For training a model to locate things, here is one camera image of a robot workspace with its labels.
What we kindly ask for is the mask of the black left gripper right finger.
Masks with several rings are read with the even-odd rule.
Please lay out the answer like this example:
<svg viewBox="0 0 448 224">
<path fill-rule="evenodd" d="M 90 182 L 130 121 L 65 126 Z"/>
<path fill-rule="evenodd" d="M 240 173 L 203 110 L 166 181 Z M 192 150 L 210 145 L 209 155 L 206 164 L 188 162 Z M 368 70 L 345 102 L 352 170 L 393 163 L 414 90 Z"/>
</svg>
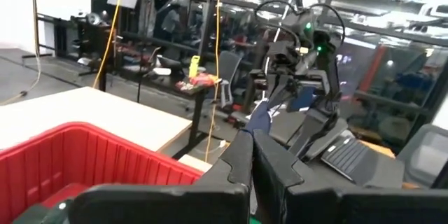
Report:
<svg viewBox="0 0 448 224">
<path fill-rule="evenodd" d="M 447 222 L 446 190 L 342 188 L 328 183 L 262 130 L 253 132 L 253 182 L 263 223 Z"/>
</svg>

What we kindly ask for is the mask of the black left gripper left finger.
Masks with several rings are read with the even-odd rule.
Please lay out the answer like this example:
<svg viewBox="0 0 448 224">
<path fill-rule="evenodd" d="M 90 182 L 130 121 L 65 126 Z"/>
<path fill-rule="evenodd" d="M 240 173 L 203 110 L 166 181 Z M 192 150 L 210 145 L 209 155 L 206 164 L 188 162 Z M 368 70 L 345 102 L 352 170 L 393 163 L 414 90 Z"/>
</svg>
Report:
<svg viewBox="0 0 448 224">
<path fill-rule="evenodd" d="M 98 185 L 75 198 L 70 224 L 248 224 L 253 137 L 237 133 L 192 185 Z"/>
</svg>

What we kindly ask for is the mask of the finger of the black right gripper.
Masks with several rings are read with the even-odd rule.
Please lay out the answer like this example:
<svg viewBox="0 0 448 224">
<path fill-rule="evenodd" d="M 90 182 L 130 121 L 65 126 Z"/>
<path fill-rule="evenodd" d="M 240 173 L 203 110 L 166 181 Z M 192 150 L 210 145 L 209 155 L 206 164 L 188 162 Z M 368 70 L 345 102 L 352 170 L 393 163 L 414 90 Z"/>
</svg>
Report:
<svg viewBox="0 0 448 224">
<path fill-rule="evenodd" d="M 298 96 L 298 84 L 294 77 L 283 76 L 279 83 L 280 101 L 279 105 L 288 103 Z"/>
<path fill-rule="evenodd" d="M 267 76 L 265 84 L 265 102 L 267 109 L 273 109 L 280 103 L 279 77 Z"/>
</svg>

